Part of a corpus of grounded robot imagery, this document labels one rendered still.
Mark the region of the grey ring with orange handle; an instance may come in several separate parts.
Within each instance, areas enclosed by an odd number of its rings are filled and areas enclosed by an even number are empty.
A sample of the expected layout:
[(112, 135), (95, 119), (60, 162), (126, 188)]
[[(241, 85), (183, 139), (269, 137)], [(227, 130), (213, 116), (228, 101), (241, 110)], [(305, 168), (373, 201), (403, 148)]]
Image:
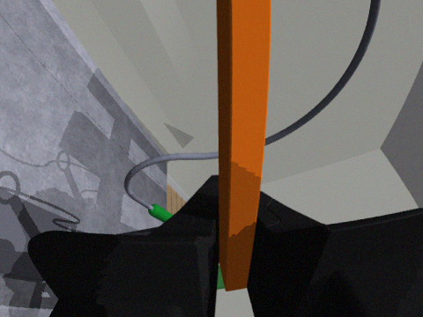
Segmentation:
[(246, 289), (267, 129), (271, 0), (216, 0), (219, 68), (219, 268)]

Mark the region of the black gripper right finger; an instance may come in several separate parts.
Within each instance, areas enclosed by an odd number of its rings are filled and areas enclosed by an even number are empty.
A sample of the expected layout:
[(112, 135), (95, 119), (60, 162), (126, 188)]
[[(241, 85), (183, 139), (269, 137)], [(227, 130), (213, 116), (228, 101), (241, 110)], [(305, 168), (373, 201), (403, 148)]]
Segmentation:
[(423, 209), (325, 225), (260, 191), (247, 290), (254, 317), (309, 317), (332, 272), (423, 246)]

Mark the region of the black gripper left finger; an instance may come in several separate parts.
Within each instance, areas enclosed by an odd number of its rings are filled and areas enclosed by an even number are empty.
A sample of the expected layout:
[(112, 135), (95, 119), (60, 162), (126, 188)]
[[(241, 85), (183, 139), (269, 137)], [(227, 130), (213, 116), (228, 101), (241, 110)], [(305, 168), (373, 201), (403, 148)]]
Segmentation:
[(147, 236), (49, 230), (28, 242), (57, 299), (169, 304), (214, 317), (219, 270), (219, 176)]

